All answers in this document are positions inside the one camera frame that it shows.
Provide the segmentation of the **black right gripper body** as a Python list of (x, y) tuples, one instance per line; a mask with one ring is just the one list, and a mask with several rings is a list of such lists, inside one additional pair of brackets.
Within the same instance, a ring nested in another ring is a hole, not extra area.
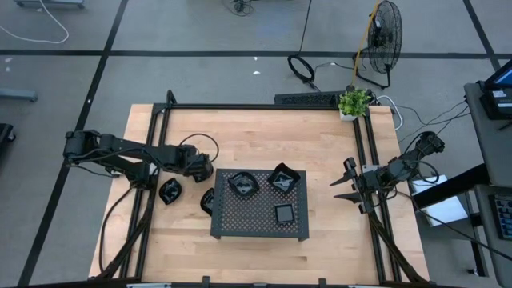
[(380, 200), (387, 200), (387, 166), (364, 166), (359, 177), (364, 203), (369, 203), (372, 193), (377, 192)]

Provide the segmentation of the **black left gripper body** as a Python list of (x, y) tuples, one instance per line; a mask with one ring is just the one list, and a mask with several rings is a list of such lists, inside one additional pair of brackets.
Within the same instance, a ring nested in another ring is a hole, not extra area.
[(181, 175), (196, 174), (202, 167), (202, 156), (198, 148), (192, 145), (181, 145), (178, 147), (180, 152), (180, 164), (177, 172)]

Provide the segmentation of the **black leaf-shaped mini plate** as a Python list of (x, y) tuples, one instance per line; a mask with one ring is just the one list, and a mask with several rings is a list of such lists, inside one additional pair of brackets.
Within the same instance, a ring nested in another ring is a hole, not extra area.
[(171, 178), (164, 182), (158, 191), (158, 195), (165, 205), (175, 202), (181, 194), (182, 186), (176, 178)]
[(260, 191), (256, 178), (246, 171), (236, 173), (227, 182), (230, 190), (240, 198), (249, 198)]

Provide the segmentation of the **black wavy square mini plate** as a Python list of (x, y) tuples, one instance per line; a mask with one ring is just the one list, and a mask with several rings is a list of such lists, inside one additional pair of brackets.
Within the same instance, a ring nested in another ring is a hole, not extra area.
[(301, 176), (296, 170), (281, 162), (275, 167), (267, 182), (281, 193), (288, 194), (300, 180)]

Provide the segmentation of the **large dark bowl left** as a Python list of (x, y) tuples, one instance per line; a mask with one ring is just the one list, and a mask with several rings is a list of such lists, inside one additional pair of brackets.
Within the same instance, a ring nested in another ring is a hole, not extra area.
[(214, 188), (209, 188), (207, 192), (204, 193), (200, 200), (201, 209), (206, 212), (209, 216), (212, 216), (212, 209), (214, 205)]

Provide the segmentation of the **black perforated metal stand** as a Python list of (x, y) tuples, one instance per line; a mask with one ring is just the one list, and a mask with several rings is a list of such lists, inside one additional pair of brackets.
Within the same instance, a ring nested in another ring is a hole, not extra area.
[[(210, 235), (222, 237), (296, 238), (304, 241), (310, 237), (307, 201), (306, 172), (298, 173), (301, 180), (288, 194), (273, 188), (268, 182), (270, 170), (248, 170), (260, 191), (249, 198), (234, 194), (227, 179), (239, 171), (218, 169), (215, 174), (214, 205), (212, 209)], [(294, 208), (295, 222), (277, 224), (274, 207), (290, 203)]]

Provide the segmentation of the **green plant in white pot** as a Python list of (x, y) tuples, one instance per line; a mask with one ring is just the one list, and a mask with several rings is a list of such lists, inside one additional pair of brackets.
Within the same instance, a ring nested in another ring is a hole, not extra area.
[(348, 86), (339, 95), (338, 110), (340, 119), (345, 122), (352, 122), (356, 118), (364, 117), (371, 101), (371, 90)]

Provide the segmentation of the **white box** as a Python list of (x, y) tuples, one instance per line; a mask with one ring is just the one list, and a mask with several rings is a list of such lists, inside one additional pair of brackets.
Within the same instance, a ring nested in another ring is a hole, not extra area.
[[(428, 188), (442, 184), (446, 181), (447, 178), (444, 174), (442, 174), (434, 183), (429, 183), (424, 180), (413, 180), (413, 191), (411, 192), (411, 195), (419, 195)], [(450, 223), (468, 218), (468, 214), (463, 208), (457, 196), (453, 196), (442, 202), (427, 206), (426, 208), (421, 208), (421, 211), (427, 214), (426, 219), (430, 226), (440, 226), (442, 222)]]

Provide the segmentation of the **black desk beam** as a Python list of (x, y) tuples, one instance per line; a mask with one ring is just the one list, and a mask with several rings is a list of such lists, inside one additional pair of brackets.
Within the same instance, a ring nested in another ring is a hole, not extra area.
[(485, 164), (475, 166), (441, 184), (432, 186), (413, 196), (413, 200), (417, 207), (422, 209), (472, 190), (474, 186), (479, 184), (490, 184)]

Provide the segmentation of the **black keypad panel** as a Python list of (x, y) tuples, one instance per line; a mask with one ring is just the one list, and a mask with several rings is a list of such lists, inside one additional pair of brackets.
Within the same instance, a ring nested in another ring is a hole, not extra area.
[(498, 236), (512, 241), (512, 197), (491, 195), (489, 199)]

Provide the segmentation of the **black floor fan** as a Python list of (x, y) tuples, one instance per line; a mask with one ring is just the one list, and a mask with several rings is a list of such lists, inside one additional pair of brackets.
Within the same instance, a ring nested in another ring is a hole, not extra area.
[[(355, 76), (375, 85), (381, 90), (390, 86), (390, 72), (396, 66), (402, 50), (402, 16), (397, 5), (390, 0), (381, 0), (374, 14), (370, 14), (369, 30), (366, 34), (367, 46), (352, 56), (356, 67)], [(371, 68), (384, 74), (387, 84), (379, 84), (359, 73), (357, 58), (367, 58)]]

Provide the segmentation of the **black laptop computer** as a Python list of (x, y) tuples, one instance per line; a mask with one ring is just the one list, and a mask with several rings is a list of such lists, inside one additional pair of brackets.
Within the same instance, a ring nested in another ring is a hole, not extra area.
[(480, 102), (489, 119), (512, 119), (512, 59), (480, 84)]

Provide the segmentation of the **grey floor bar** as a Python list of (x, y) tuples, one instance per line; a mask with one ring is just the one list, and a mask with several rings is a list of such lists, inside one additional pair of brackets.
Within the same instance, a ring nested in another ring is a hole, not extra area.
[(16, 90), (0, 88), (0, 99), (14, 99), (36, 102), (38, 100), (38, 94), (36, 91), (33, 90)]

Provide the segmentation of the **grey furniture base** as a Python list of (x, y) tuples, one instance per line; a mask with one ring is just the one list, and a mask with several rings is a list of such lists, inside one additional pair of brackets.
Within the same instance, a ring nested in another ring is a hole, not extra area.
[(79, 9), (84, 9), (84, 0), (13, 0), (18, 6), (23, 7), (25, 4), (39, 4), (39, 5), (66, 5), (76, 6)]

